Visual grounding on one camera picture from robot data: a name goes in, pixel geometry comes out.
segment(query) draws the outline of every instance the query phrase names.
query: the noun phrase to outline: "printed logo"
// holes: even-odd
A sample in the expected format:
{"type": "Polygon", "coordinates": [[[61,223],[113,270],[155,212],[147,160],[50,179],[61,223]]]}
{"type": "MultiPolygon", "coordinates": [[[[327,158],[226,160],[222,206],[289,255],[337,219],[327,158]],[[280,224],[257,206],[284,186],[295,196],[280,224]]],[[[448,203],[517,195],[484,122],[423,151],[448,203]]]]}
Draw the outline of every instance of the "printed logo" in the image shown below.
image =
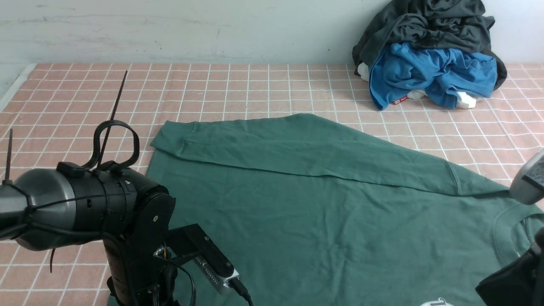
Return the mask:
{"type": "Polygon", "coordinates": [[[421,306],[453,306],[453,305],[446,303],[445,299],[439,298],[438,301],[426,302],[425,304],[421,306]]]}

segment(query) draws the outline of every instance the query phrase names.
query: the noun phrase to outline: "clothing label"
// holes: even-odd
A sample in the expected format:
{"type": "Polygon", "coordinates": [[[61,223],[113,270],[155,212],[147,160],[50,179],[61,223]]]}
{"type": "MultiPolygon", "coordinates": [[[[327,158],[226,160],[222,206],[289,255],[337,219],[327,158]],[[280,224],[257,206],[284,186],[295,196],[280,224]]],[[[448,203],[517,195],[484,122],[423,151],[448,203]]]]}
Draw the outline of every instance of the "clothing label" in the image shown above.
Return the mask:
{"type": "Polygon", "coordinates": [[[406,99],[408,99],[408,96],[404,96],[404,97],[400,98],[399,100],[395,100],[395,101],[391,102],[391,104],[397,105],[397,104],[401,103],[402,101],[404,101],[406,99]]]}
{"type": "Polygon", "coordinates": [[[438,301],[426,302],[425,304],[421,306],[453,306],[453,305],[446,303],[445,299],[439,298],[438,301]]]}

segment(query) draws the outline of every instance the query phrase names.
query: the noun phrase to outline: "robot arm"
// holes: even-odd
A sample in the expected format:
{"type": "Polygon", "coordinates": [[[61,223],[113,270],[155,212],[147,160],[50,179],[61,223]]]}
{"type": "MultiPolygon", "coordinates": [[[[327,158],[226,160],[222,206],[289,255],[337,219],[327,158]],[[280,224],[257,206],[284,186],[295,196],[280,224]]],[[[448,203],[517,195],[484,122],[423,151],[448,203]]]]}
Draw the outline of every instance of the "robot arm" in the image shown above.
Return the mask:
{"type": "MultiPolygon", "coordinates": [[[[139,157],[139,137],[126,123],[113,119],[126,76],[112,118],[98,125],[92,156],[82,166],[59,162],[56,169],[31,169],[11,181],[10,130],[0,186],[0,240],[53,251],[102,240],[112,273],[108,287],[120,306],[178,306],[172,297],[177,269],[186,272],[181,265],[190,260],[219,293],[234,289],[252,305],[238,272],[198,224],[169,230],[176,200],[168,189],[130,168],[139,157]],[[112,126],[132,132],[134,151],[127,161],[102,164],[112,126]],[[100,135],[106,129],[101,149],[100,135]]],[[[190,306],[195,299],[193,287],[190,306]]]]}
{"type": "MultiPolygon", "coordinates": [[[[544,149],[516,174],[510,195],[520,203],[534,205],[544,198],[544,149]]],[[[487,306],[544,305],[544,228],[535,243],[517,260],[484,279],[476,292],[487,306]]]]}

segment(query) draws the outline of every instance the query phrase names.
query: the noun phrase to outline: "black cable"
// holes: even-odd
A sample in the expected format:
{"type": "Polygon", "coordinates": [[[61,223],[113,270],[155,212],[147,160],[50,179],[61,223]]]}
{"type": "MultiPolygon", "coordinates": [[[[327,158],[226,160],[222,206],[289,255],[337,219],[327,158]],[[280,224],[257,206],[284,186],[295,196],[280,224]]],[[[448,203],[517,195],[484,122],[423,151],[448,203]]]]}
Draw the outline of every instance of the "black cable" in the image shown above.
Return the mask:
{"type": "Polygon", "coordinates": [[[191,280],[191,302],[189,303],[189,306],[195,306],[195,304],[196,304],[196,287],[195,287],[195,280],[193,280],[193,277],[191,276],[191,274],[189,272],[187,272],[187,270],[185,270],[181,265],[179,265],[175,261],[169,260],[169,259],[166,259],[166,258],[161,258],[161,259],[168,262],[171,265],[176,266],[178,269],[180,269],[185,274],[187,274],[187,276],[191,280]]]}
{"type": "Polygon", "coordinates": [[[248,293],[248,289],[242,284],[239,278],[233,278],[228,281],[231,287],[236,291],[238,295],[244,298],[248,302],[248,306],[253,306],[253,301],[248,293]]]}

